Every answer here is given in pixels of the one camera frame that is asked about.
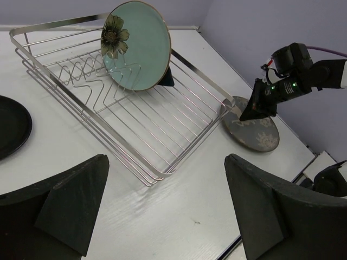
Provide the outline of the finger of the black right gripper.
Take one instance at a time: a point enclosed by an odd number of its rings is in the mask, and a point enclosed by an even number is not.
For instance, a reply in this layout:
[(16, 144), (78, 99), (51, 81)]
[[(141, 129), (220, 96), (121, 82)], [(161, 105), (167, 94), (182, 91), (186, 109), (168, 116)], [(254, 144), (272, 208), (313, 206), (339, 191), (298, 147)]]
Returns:
[(277, 115), (277, 105), (269, 105), (261, 99), (261, 92), (266, 86), (262, 80), (255, 80), (251, 97), (239, 118), (240, 121), (264, 119)]

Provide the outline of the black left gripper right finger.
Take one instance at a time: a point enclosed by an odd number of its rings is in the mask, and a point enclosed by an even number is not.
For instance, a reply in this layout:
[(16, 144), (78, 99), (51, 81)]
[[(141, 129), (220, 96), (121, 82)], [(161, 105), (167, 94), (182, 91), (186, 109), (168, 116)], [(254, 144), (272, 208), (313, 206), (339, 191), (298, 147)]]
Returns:
[(346, 259), (346, 197), (294, 184), (236, 154), (224, 167), (247, 259)]

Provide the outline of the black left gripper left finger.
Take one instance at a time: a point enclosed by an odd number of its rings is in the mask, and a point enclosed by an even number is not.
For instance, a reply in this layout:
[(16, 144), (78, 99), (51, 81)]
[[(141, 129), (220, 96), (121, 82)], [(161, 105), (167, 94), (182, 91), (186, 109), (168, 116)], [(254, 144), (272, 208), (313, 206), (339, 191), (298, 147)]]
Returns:
[(108, 157), (98, 154), (1, 195), (1, 259), (85, 257), (109, 168)]

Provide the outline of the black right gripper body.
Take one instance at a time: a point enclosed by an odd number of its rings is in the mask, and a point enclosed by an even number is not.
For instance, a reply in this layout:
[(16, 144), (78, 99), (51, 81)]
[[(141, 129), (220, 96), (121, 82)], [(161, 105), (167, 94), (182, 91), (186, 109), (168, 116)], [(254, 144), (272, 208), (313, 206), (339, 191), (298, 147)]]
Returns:
[(312, 87), (330, 76), (328, 66), (315, 65), (302, 43), (292, 43), (275, 51), (272, 60), (280, 80), (261, 90), (261, 103), (265, 107), (308, 94)]

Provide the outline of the teal flower plate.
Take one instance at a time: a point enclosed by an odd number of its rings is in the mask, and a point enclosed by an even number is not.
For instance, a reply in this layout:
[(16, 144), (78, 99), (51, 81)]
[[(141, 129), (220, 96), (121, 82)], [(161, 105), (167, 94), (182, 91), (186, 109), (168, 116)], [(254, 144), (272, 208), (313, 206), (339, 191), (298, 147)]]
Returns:
[(161, 14), (147, 3), (116, 7), (106, 18), (100, 45), (107, 72), (125, 89), (148, 90), (168, 73), (170, 33)]

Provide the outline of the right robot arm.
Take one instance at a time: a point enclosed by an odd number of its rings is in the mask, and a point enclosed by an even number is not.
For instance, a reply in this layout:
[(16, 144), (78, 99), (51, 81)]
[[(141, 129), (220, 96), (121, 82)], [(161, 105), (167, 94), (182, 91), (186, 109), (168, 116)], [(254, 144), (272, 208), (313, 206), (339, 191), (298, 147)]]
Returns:
[(271, 60), (280, 79), (275, 83), (256, 79), (249, 102), (240, 121), (276, 116), (277, 105), (318, 90), (346, 88), (346, 59), (321, 60), (314, 63), (310, 47), (292, 43), (275, 51)]

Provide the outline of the grey deer plate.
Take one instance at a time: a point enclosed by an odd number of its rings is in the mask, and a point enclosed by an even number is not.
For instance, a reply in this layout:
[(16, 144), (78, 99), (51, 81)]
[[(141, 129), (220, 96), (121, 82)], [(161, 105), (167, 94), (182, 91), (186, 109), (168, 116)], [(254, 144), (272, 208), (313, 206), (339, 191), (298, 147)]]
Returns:
[(235, 96), (235, 103), (223, 100), (220, 113), (223, 115), (222, 124), (231, 137), (244, 147), (257, 152), (271, 152), (280, 142), (276, 124), (270, 118), (240, 121), (248, 99)]

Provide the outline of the black round plate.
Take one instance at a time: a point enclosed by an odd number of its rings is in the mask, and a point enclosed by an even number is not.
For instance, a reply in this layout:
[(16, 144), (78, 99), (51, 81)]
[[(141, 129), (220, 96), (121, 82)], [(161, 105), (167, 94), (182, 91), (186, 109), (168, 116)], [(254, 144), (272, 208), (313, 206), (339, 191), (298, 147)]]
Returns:
[(14, 154), (28, 140), (33, 121), (19, 102), (1, 96), (1, 160)]

